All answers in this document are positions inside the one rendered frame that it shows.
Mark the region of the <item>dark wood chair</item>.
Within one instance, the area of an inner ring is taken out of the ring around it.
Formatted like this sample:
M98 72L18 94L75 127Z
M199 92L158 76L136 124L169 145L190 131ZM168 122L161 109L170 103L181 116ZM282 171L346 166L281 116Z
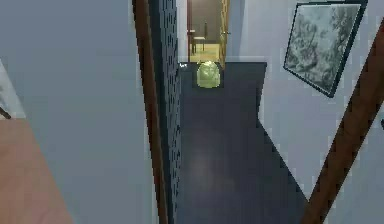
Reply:
M202 51L205 51L205 42L208 36L208 24L204 22L204 33L202 36L197 36L196 31L190 31L192 34L192 54L197 52L197 42L200 41L202 43Z

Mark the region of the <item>white room door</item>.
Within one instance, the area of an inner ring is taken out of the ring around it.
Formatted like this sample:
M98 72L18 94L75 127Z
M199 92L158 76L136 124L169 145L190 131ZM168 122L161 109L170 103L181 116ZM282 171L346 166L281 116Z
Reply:
M0 107L11 115L11 119L26 117L7 70L0 60Z

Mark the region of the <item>yellow wood room door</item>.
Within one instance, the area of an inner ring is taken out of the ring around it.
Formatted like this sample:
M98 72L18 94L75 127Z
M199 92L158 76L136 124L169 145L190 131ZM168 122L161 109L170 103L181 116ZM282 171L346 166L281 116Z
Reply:
M228 22L229 22L229 5L230 0L220 0L221 1L221 10L220 10L220 43L219 43L219 63L222 69L225 69L226 61L226 46L228 40Z

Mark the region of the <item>dark blue room door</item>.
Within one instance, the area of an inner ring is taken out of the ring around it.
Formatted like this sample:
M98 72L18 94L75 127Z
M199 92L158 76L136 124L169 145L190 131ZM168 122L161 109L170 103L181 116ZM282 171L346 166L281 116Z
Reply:
M169 224L177 224L181 166L176 0L149 0Z

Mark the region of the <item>black framed grey picture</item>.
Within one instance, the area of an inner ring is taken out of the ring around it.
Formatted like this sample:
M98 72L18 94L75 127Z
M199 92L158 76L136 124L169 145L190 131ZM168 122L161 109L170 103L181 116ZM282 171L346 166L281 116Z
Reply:
M283 68L333 98L366 7L361 0L297 3Z

